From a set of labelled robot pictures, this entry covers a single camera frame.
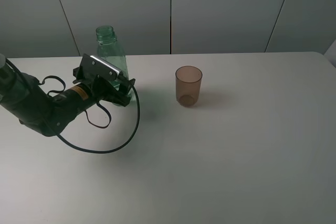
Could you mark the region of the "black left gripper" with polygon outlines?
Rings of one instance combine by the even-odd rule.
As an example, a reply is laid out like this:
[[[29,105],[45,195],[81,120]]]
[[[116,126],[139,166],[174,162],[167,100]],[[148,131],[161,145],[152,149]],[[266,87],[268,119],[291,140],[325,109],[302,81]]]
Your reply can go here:
[[[82,67],[73,69],[74,86],[62,93],[62,106],[74,111],[84,111],[100,101],[110,102],[117,106],[128,106],[129,96],[135,79],[122,79],[119,91],[113,85],[98,76],[84,72]]]

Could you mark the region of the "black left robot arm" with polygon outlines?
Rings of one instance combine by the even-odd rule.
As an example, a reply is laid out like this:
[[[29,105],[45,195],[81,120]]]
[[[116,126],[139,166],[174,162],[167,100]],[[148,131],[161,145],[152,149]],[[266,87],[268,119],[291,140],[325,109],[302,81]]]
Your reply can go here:
[[[44,92],[45,81],[20,72],[1,55],[1,106],[26,127],[51,137],[100,101],[127,106],[135,79],[106,60],[84,54],[73,69],[73,87]]]

